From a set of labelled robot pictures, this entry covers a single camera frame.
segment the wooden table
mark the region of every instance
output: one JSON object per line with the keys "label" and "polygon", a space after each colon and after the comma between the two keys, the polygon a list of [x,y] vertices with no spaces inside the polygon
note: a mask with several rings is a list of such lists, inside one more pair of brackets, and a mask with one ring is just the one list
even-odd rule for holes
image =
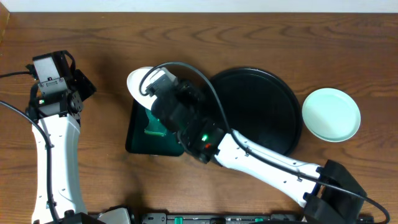
{"label": "wooden table", "polygon": [[[323,87],[351,95],[361,110],[358,133],[330,143],[304,128],[292,157],[342,163],[398,223],[398,15],[13,13],[0,45],[0,74],[64,49],[98,88],[85,102],[78,146],[89,211],[126,203],[139,212],[300,212],[288,196],[241,172],[187,155],[126,152],[128,74],[181,60],[209,77],[237,66],[266,69],[300,103]],[[32,84],[28,76],[3,78],[0,99],[24,109]],[[32,128],[3,107],[0,126],[0,222],[29,223],[37,185]],[[363,213],[383,219],[368,204]]]}

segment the round plate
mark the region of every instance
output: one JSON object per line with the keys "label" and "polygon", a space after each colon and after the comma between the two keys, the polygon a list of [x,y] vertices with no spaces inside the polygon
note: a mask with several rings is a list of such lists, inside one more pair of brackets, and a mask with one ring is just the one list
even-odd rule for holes
{"label": "round plate", "polygon": [[318,138],[330,142],[345,141],[357,132],[361,113],[346,93],[323,88],[311,93],[303,104],[303,120]]}
{"label": "round plate", "polygon": [[[270,72],[233,68],[210,79],[231,127],[250,140],[275,152],[289,155],[302,130],[300,105],[293,91]],[[205,91],[206,98],[213,96]],[[222,124],[215,102],[209,106]]]}

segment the white arm segment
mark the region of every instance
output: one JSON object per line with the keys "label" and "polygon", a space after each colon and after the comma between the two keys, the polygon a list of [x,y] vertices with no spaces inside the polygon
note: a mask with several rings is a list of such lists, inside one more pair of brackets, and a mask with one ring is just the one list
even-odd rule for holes
{"label": "white arm segment", "polygon": [[[249,147],[253,153],[264,159],[275,162],[288,169],[300,171],[314,178],[319,178],[316,172],[319,165],[308,164],[280,155],[270,149],[262,147],[241,135],[238,131],[234,131],[235,135],[242,144]],[[230,169],[239,170],[258,178],[265,183],[277,188],[295,200],[301,207],[307,203],[304,199],[304,193],[312,193],[315,183],[309,180],[298,180],[297,176],[288,174],[282,170],[267,165],[252,156],[246,156],[243,149],[235,143],[230,134],[227,134],[220,145],[220,152],[215,156],[216,160],[222,165]]]}
{"label": "white arm segment", "polygon": [[[79,170],[77,161],[77,144],[80,125],[69,114],[49,116],[39,120],[39,126],[50,136],[53,145],[52,153],[52,193],[56,203],[55,211],[59,218],[64,212],[73,210],[75,213],[87,213],[81,197]],[[50,210],[47,208],[47,153],[42,135],[32,127],[37,145],[37,198],[32,223],[52,222]]]}

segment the round black tray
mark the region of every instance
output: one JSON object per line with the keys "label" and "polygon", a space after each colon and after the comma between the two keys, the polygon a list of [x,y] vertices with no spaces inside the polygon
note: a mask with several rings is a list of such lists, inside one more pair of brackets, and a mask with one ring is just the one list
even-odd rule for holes
{"label": "round black tray", "polygon": [[[299,102],[286,83],[257,68],[232,68],[210,81],[233,129],[285,156],[293,151],[303,121]],[[205,94],[208,99],[213,98],[208,91]],[[209,107],[221,123],[215,102]]]}

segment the white wall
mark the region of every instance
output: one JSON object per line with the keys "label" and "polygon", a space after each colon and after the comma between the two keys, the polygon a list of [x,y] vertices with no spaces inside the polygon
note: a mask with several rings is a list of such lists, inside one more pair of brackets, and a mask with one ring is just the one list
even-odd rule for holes
{"label": "white wall", "polygon": [[398,12],[398,0],[0,0],[10,12]]}

